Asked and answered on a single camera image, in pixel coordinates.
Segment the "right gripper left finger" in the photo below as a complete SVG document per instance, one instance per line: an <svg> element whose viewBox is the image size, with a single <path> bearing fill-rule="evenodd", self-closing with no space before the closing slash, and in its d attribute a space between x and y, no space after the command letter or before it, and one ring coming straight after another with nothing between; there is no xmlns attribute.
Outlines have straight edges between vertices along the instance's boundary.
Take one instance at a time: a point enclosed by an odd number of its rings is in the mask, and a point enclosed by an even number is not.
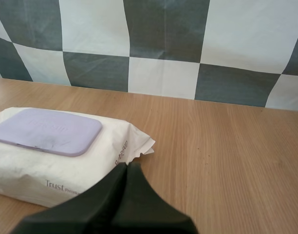
<svg viewBox="0 0 298 234"><path fill-rule="evenodd" d="M110 225L126 185L127 165L115 166L87 191L60 205L25 217L20 234L92 234Z"/></svg>

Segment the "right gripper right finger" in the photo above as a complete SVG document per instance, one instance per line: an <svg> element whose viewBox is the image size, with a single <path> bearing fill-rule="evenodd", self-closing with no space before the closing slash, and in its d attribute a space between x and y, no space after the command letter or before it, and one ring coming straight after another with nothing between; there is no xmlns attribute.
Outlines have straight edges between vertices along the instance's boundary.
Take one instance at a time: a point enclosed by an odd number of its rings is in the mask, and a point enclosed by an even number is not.
<svg viewBox="0 0 298 234"><path fill-rule="evenodd" d="M192 219L165 202L145 178L140 163L130 163L121 202L112 221L116 234L197 234Z"/></svg>

